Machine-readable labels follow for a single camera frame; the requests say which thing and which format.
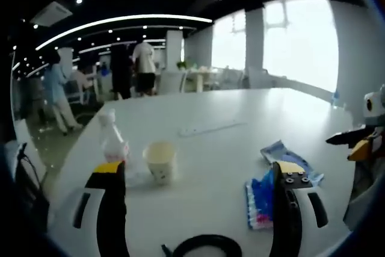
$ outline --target white pillar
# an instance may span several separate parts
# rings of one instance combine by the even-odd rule
[[[166,34],[166,69],[178,70],[176,63],[180,61],[180,50],[182,48],[183,32],[169,30]]]

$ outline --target bright window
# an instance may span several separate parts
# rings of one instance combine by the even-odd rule
[[[328,91],[338,77],[338,40],[328,0],[265,4],[263,68]]]
[[[244,10],[215,21],[212,38],[212,67],[245,69],[245,26],[246,16]]]

